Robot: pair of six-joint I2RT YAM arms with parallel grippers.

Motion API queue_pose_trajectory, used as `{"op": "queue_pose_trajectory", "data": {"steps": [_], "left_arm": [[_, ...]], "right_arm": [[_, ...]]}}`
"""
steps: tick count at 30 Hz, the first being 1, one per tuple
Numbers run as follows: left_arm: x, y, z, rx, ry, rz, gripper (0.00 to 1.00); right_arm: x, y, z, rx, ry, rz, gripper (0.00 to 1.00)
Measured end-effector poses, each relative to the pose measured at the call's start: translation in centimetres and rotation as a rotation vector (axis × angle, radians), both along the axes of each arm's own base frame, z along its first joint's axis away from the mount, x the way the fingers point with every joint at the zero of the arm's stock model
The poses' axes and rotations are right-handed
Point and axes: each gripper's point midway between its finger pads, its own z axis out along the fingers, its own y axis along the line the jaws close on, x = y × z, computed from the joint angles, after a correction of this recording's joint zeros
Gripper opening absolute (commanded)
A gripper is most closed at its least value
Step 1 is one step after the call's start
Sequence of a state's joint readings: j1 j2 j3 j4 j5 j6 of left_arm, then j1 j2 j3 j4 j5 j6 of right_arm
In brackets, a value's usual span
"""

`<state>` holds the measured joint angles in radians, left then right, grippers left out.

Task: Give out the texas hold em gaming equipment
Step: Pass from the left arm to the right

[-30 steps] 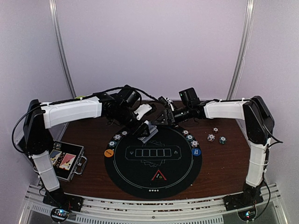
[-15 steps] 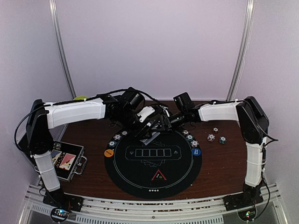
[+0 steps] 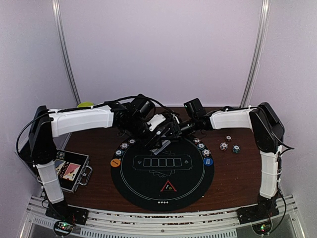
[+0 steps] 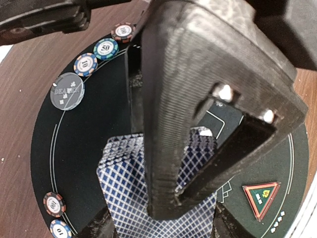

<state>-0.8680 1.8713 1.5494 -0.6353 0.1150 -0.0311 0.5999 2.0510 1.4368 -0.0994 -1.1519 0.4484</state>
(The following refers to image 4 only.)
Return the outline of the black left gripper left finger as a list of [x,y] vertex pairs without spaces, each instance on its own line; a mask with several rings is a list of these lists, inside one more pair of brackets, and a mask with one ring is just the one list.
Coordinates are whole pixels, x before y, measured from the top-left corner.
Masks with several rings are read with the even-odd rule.
[[104,207],[93,220],[73,238],[115,238],[116,228],[107,207]]

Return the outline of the red black triangle marker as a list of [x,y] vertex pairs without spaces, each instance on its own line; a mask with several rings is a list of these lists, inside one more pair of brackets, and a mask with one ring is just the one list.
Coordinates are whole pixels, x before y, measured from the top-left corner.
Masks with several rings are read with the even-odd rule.
[[281,182],[243,185],[242,189],[258,222],[261,222],[273,203]]

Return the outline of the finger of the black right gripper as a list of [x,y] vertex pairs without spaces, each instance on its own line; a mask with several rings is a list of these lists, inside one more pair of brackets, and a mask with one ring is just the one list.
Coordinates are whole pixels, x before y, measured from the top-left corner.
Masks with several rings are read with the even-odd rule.
[[133,40],[142,46],[145,157],[182,160],[220,88],[243,120],[174,195],[184,211],[255,163],[305,120],[295,68],[256,27],[245,0],[153,0]]

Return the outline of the blue white chip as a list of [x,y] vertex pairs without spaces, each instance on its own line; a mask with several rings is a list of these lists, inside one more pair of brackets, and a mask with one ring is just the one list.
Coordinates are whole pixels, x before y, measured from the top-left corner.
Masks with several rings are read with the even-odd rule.
[[74,65],[74,72],[81,77],[88,77],[98,68],[97,57],[93,53],[84,53],[80,55]]
[[71,238],[70,227],[62,220],[55,219],[51,221],[50,232],[54,238]]

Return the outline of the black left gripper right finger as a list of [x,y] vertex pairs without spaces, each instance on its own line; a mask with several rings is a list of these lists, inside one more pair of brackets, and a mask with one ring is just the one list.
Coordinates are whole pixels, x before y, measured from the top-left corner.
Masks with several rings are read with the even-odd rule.
[[215,238],[247,238],[248,237],[248,232],[220,202],[217,202],[215,206],[214,237]]

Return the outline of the blue playing card deck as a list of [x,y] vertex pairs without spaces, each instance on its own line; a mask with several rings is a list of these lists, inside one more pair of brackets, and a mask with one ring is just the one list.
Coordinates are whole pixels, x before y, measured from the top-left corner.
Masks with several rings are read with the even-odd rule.
[[216,150],[212,131],[194,127],[182,160],[148,161],[143,134],[112,136],[97,166],[97,176],[120,238],[208,238],[217,193],[184,211],[179,192]]

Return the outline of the red chip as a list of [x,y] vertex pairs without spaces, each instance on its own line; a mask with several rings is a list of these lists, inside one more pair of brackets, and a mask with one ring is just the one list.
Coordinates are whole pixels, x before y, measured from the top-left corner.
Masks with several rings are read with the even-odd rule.
[[128,43],[130,42],[135,31],[135,26],[129,22],[118,23],[113,26],[111,36],[114,40]]
[[43,205],[46,212],[53,217],[61,217],[66,211],[66,203],[59,193],[53,191],[45,194]]

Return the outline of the green chip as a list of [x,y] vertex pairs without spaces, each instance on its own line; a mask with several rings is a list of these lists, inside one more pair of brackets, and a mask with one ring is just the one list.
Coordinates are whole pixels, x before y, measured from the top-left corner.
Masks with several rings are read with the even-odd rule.
[[94,55],[100,60],[110,60],[117,55],[119,45],[112,38],[99,40],[94,46]]

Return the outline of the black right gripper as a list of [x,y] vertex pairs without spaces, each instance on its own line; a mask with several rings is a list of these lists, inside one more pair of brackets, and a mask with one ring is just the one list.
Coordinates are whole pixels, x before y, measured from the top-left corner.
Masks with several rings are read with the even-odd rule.
[[249,0],[254,22],[297,68],[317,69],[317,2]]

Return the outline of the clear round dealer button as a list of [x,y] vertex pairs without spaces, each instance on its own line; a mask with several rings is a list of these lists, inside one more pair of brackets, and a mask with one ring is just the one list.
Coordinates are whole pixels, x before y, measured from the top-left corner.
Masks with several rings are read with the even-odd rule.
[[82,78],[73,72],[60,75],[50,90],[51,103],[59,110],[69,111],[77,107],[85,94]]

